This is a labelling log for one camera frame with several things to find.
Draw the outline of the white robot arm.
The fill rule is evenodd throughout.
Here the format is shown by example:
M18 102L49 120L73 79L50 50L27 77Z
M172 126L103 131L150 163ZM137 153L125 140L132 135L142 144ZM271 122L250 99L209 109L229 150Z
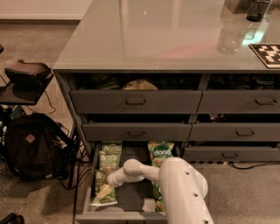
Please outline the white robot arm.
M206 179L180 157L168 157L160 167L128 159L122 168L106 175L107 183L96 198L103 199L123 183L143 179L160 186L168 224L214 224L205 202Z

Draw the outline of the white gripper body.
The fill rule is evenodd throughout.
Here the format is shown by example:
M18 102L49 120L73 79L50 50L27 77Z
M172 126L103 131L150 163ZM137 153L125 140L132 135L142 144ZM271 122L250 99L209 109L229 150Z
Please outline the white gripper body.
M110 171L107 175L107 182L114 188L130 181L130 176L124 172L123 168Z

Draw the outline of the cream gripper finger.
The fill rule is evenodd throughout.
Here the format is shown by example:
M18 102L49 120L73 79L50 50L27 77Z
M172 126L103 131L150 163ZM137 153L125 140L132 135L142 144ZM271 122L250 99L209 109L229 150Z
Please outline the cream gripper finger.
M107 195L109 195L112 191L114 190L114 188L111 185L104 185L101 190L98 192L97 194L97 199L98 200L102 200L103 198L105 198Z

